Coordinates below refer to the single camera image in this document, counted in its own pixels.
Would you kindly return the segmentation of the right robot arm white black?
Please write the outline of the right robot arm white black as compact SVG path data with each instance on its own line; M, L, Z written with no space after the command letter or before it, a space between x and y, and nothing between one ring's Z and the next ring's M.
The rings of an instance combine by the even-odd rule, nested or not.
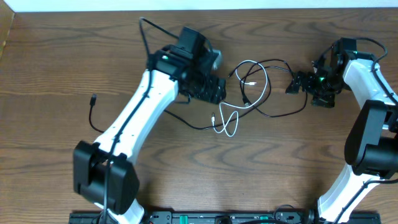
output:
M313 72L297 72L286 89L313 96L312 105L333 108L335 96L346 89L353 93L360 112L345 142L345 165L329 190L309 210L303 223L348 223L351 213L378 185L395 184L397 138L397 95L383 77L380 58L357 48L359 38L340 38L314 61Z

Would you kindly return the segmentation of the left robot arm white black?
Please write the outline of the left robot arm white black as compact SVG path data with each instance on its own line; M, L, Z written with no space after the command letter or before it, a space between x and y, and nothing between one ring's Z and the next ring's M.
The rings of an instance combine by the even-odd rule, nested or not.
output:
M213 104L226 97L226 81L213 74L222 61L201 33L184 27L176 44L148 55L139 87L112 125L93 143L73 151L73 188L102 208L93 223L139 223L139 179L134 165L159 116L185 95Z

